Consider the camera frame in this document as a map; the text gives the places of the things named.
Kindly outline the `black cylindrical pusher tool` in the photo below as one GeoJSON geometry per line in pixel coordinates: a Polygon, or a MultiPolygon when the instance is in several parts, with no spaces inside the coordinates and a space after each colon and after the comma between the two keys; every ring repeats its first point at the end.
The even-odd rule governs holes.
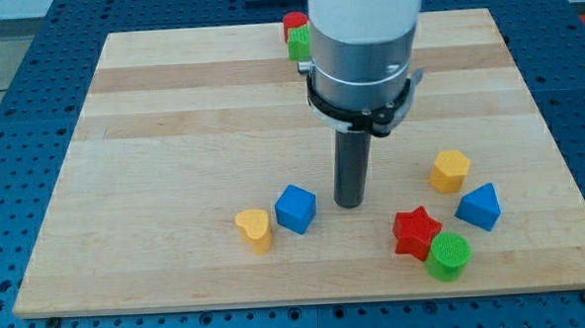
{"type": "Polygon", "coordinates": [[[364,200],[371,136],[365,132],[337,132],[334,152],[335,203],[351,209],[364,200]]]}

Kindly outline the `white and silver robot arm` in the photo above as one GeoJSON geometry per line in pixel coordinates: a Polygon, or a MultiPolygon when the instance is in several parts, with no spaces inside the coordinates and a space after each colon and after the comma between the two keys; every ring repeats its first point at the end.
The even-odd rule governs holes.
{"type": "Polygon", "coordinates": [[[411,52],[422,0],[307,0],[310,55],[298,65],[314,113],[336,132],[335,203],[364,200],[372,137],[407,116],[421,81],[411,52]]]}

